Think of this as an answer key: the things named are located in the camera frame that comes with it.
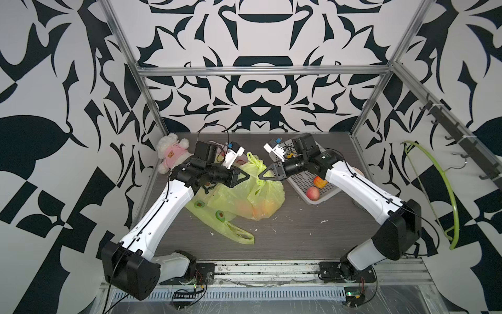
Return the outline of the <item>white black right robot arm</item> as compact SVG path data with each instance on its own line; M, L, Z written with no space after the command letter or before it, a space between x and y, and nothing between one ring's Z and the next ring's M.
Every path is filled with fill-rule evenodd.
M264 145L276 161L259 175L261 180L283 181L308 171L335 185L362 206L380 228L368 240L355 246L328 273L328 279L354 282L362 272L383 260L399 260L421 235L421 208L403 201L357 173L337 150L319 147L310 133L292 139L294 157L286 158L280 139Z

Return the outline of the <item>red yellow peach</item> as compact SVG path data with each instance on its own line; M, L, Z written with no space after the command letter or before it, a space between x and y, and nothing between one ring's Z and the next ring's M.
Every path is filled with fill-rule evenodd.
M324 180L322 179L321 177L319 176L316 176L313 181L312 181L312 184L314 187L318 188L318 189L323 189L325 188L327 185L328 185L328 181L327 180Z

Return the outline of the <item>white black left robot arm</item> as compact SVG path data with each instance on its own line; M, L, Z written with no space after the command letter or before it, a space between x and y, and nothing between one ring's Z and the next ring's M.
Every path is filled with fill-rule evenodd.
M195 153L174 167L166 187L138 224L119 242L108 242L101 250L105 280L137 300L147 298L161 281L181 278L192 262L190 255L173 253L153 262L162 237L198 190L210 184L236 187L249 174L235 166L244 148L232 141L222 162L216 161L217 145L198 141Z

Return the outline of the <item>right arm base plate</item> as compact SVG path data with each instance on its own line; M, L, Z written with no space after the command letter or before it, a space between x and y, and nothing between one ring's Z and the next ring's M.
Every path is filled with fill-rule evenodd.
M376 283L372 266L355 269L349 262L319 262L318 278L325 283Z

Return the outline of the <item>green avocado print plastic bag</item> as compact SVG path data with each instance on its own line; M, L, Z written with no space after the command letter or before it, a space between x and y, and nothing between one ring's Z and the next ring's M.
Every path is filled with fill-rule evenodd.
M251 152L247 153L247 158L248 162L239 168L247 172L250 179L234 188L218 184L209 197L209 206L253 220L252 209L262 208L265 200L280 202L283 205L285 191L280 181L263 181L258 178L267 168L263 160Z

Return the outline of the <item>red peach basket front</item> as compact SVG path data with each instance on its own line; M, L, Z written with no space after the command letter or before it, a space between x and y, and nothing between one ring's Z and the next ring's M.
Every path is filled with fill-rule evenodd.
M307 189L305 195L311 201L318 201L320 198L320 190L317 187L310 187Z

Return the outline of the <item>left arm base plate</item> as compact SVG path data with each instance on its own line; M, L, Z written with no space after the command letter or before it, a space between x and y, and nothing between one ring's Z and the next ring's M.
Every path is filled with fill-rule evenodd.
M160 285L193 285L207 284L214 280L216 264L191 262L186 273L182 277L175 277L162 281Z

